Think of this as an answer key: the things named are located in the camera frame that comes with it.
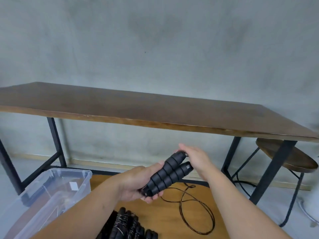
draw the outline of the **wooden table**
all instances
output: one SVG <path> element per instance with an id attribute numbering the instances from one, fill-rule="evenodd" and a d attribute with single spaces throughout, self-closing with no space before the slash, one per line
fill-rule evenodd
<path id="1" fill-rule="evenodd" d="M 105 181 L 109 176 L 93 175 L 91 182 L 91 190 L 95 189 L 100 183 Z M 184 190 L 186 186 L 183 183 L 175 183 L 172 187 Z M 178 203 L 168 203 L 162 199 L 157 199 L 151 204 L 146 204 L 144 201 L 138 199 L 131 202 L 120 202 L 117 204 L 115 210 L 118 211 L 121 207 L 131 210 L 138 216 L 138 220 L 145 229 L 152 229 L 159 234 L 159 238 L 215 238 L 228 239 L 223 218 L 217 208 L 213 199 L 212 193 L 208 187 L 196 185 L 196 188 L 189 189 L 188 192 L 206 203 L 212 210 L 215 217 L 215 229 L 207 236 L 202 236 L 189 229 L 181 219 Z M 182 192 L 178 190 L 165 190 L 163 198 L 167 200 L 179 201 Z M 184 199 L 190 199 L 190 196 L 185 196 Z M 194 201 L 183 203 L 183 213 L 188 223 L 196 230 L 206 232 L 212 227 L 212 221 L 209 214 L 203 207 Z"/>
<path id="2" fill-rule="evenodd" d="M 1 162 L 18 193 L 43 170 L 52 168 L 57 158 L 66 167 L 54 118 L 235 136 L 222 167 L 229 179 L 228 167 L 241 137 L 282 139 L 282 146 L 250 198 L 255 204 L 297 141 L 319 142 L 317 133 L 262 105 L 43 82 L 0 88 L 0 111 L 46 116 L 57 150 L 44 165 L 21 181 L 0 141 Z"/>

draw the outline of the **table top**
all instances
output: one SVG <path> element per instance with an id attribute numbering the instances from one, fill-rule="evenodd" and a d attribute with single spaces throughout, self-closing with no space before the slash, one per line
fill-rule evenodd
<path id="1" fill-rule="evenodd" d="M 91 189 L 95 189 L 100 183 L 109 178 L 106 175 L 93 175 L 90 183 Z M 186 186 L 183 183 L 175 183 L 172 187 L 184 190 Z M 223 218 L 217 208 L 209 188 L 196 185 L 196 188 L 189 189 L 188 192 L 198 200 L 206 203 L 212 210 L 215 217 L 215 229 L 207 236 L 199 235 L 189 229 L 183 222 L 178 209 L 178 203 L 169 203 L 161 198 L 153 201 L 151 204 L 146 204 L 138 199 L 130 202 L 120 202 L 116 205 L 115 210 L 118 211 L 121 207 L 132 211 L 138 216 L 138 221 L 145 229 L 151 229 L 159 234 L 159 239 L 162 238 L 183 238 L 183 239 L 229 239 Z M 165 190 L 163 198 L 166 200 L 179 201 L 182 192 L 174 189 Z M 185 195 L 184 199 L 191 199 L 189 195 Z M 212 221 L 209 214 L 202 206 L 195 201 L 183 203 L 183 213 L 187 222 L 198 231 L 206 232 L 212 227 Z"/>
<path id="2" fill-rule="evenodd" d="M 258 104 L 43 82 L 0 88 L 0 112 L 319 142 L 316 132 Z"/>

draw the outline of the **hand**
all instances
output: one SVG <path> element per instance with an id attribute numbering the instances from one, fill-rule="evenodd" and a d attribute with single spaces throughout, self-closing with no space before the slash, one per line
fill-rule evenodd
<path id="1" fill-rule="evenodd" d="M 120 200 L 132 201 L 142 199 L 147 203 L 151 203 L 154 199 L 162 196 L 164 191 L 159 192 L 153 197 L 144 197 L 138 189 L 143 188 L 148 183 L 151 176 L 159 171 L 163 165 L 164 162 L 160 161 L 149 167 L 138 166 L 113 176 L 112 178 L 120 183 Z"/>
<path id="2" fill-rule="evenodd" d="M 199 176 L 207 181 L 207 176 L 212 170 L 217 169 L 212 162 L 210 161 L 207 153 L 205 153 L 200 148 L 186 146 L 185 144 L 180 143 L 179 150 L 184 151 L 189 156 L 190 164 L 198 172 Z"/>

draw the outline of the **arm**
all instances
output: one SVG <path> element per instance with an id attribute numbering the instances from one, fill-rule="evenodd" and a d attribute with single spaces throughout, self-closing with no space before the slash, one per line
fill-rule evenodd
<path id="1" fill-rule="evenodd" d="M 135 167 L 110 177 L 32 239 L 95 239 L 118 201 L 141 198 L 150 203 L 162 196 L 163 192 L 152 198 L 143 198 L 137 189 L 144 187 L 163 164 L 161 162 L 147 168 Z"/>
<path id="2" fill-rule="evenodd" d="M 180 144 L 199 175 L 209 183 L 231 239 L 291 239 L 264 212 L 249 201 L 199 148 Z"/>

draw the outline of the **baseboard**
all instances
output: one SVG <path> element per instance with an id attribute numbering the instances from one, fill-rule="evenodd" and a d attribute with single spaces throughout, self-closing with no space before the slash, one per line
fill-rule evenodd
<path id="1" fill-rule="evenodd" d="M 46 161 L 50 158 L 50 156 L 44 155 L 35 155 L 35 154 L 11 154 L 12 158 L 23 158 L 23 159 L 35 159 L 35 160 L 42 160 Z M 113 164 L 113 163 L 105 163 L 105 162 L 97 162 L 97 161 L 88 161 L 88 160 L 80 160 L 80 159 L 68 159 L 68 165 L 81 165 L 81 166 L 94 166 L 94 167 L 101 167 L 105 169 L 121 169 L 121 170 L 129 170 L 134 168 L 135 166 L 132 165 L 122 165 L 122 164 Z M 192 179 L 192 180 L 202 180 L 196 171 L 192 171 L 185 179 Z M 248 181 L 253 184 L 257 184 L 259 178 L 244 178 L 241 177 L 240 180 Z M 280 188 L 288 188 L 288 189 L 295 189 L 297 184 L 295 183 L 288 183 L 288 182 L 281 182 L 281 181 L 272 181 L 270 186 L 273 187 L 280 187 Z M 311 190 L 311 185 L 301 185 L 301 190 Z"/>

